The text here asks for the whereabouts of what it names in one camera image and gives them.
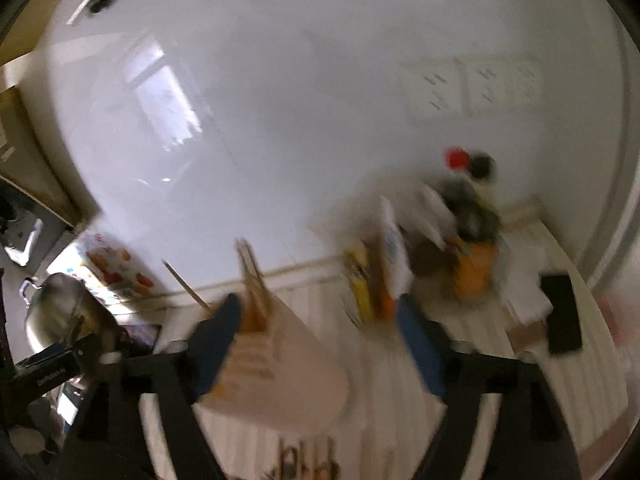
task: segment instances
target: white wall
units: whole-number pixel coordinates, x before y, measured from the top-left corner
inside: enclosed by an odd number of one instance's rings
[[[24,54],[24,56],[17,57],[9,63],[0,66],[1,90],[4,91],[7,88],[16,86],[20,82],[29,67],[30,57],[30,54]]]
[[[549,136],[540,198],[549,227],[574,261],[594,234],[616,171],[623,62],[617,17],[605,0],[562,0],[554,47],[543,56]],[[548,10],[558,0],[545,0]]]
[[[76,202],[101,210],[96,229],[174,290],[162,258],[194,286],[233,278],[237,236],[265,269],[335,253],[341,234],[375,217],[380,190],[444,174],[452,144],[496,159],[499,203],[542,189],[559,224],[574,220],[554,196],[561,166],[553,146],[542,150],[542,111],[415,121],[401,63],[531,54],[554,99],[587,85],[593,104],[615,91],[584,72],[593,23],[572,0],[118,0],[65,25],[80,1],[56,10],[25,101]],[[126,83],[145,41],[161,46],[200,122],[179,146],[162,145]],[[572,136],[591,131],[580,108],[551,107],[555,131],[563,117]]]

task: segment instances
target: wooden cabinet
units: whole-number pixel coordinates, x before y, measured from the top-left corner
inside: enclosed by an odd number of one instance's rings
[[[0,178],[70,227],[80,220],[45,160],[17,88],[0,93]]]

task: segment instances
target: white tiled wall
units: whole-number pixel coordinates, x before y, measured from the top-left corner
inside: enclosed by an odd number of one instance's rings
[[[452,144],[496,159],[499,203],[528,198],[545,110],[418,120],[399,67],[524,54],[548,78],[599,54],[568,0],[117,0],[66,25],[81,1],[56,10],[22,92],[76,202],[171,290],[162,258],[193,286],[237,276],[237,236],[264,269],[335,253],[381,191],[444,174]],[[599,81],[564,90],[615,86]]]

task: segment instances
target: stainless steel pot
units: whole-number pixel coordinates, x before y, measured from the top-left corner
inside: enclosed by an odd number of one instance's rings
[[[28,288],[36,289],[31,299]],[[108,309],[96,300],[84,283],[58,272],[41,286],[27,278],[19,289],[28,306],[24,322],[29,345],[40,352],[53,343],[75,339],[94,332],[100,336],[102,352],[114,351],[124,330]]]

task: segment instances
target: red bottle cap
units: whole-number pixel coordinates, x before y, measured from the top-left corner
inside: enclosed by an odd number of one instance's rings
[[[447,167],[451,170],[466,170],[471,156],[462,148],[449,148],[445,154]]]

